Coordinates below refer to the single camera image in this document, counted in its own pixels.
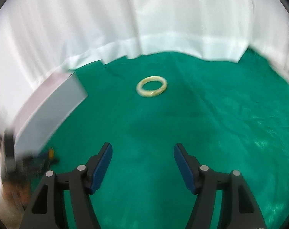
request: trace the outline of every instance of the screw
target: screw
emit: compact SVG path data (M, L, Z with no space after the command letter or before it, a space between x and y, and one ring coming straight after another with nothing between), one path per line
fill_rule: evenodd
M201 165L201 166L200 166L200 169L201 169L202 171L208 171L208 170L209 170L209 167L208 167L207 165Z
M236 177L238 177L238 176L241 174L240 171L238 171L238 170L233 170L232 173L233 173Z
M79 171L83 171L84 169L86 169L86 166L83 165L83 164L81 164L81 165L78 166L77 169L78 169Z
M51 176L53 176L53 174L54 174L54 172L53 172L52 170L48 170L48 171L46 172L46 176L47 176L47 177L51 177Z

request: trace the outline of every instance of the green tablecloth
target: green tablecloth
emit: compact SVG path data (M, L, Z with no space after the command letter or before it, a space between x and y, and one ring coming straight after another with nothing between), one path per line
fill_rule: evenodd
M60 158L56 173L85 164L104 142L113 158L91 196L102 229L183 229L195 196L173 157L175 143L215 171L241 171L269 229L289 214L289 85L268 62L247 50L239 63L207 62L164 52L120 58L76 70L88 98L46 147ZM144 98L137 83L168 81L164 93ZM145 88L157 88L149 83ZM69 225L75 228L69 192ZM221 192L211 228L216 228Z

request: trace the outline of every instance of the white fabric backdrop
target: white fabric backdrop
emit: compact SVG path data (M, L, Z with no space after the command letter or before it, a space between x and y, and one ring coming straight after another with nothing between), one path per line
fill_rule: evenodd
M58 67L159 51L237 62L249 46L289 73L289 15L279 0L8 0L0 10L0 90L17 103L0 98L0 114L6 110L9 123Z

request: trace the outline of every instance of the blue gripper pad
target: blue gripper pad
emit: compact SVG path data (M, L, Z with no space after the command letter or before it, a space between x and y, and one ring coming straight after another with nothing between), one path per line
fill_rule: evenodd
M94 194L95 191L101 187L103 178L105 176L105 173L107 171L112 156L113 156L113 147L111 144L109 144L104 154L102 155L95 171L92 174L92 184L90 186L92 194Z
M177 166L181 172L183 180L187 189L189 189L193 194L195 193L195 185L194 185L194 176L193 173L184 158L181 150L177 145L174 146L174 158L177 163Z

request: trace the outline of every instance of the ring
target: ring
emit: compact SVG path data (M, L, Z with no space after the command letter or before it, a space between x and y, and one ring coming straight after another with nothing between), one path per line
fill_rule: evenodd
M155 90L146 90L142 88L143 85L151 81L161 82L162 86L159 89L155 89ZM159 76L152 76L152 77L147 77L141 80L136 86L136 91L139 95L143 97L154 97L164 92L167 86L168 86L168 83L166 79L164 79L163 77L159 77Z

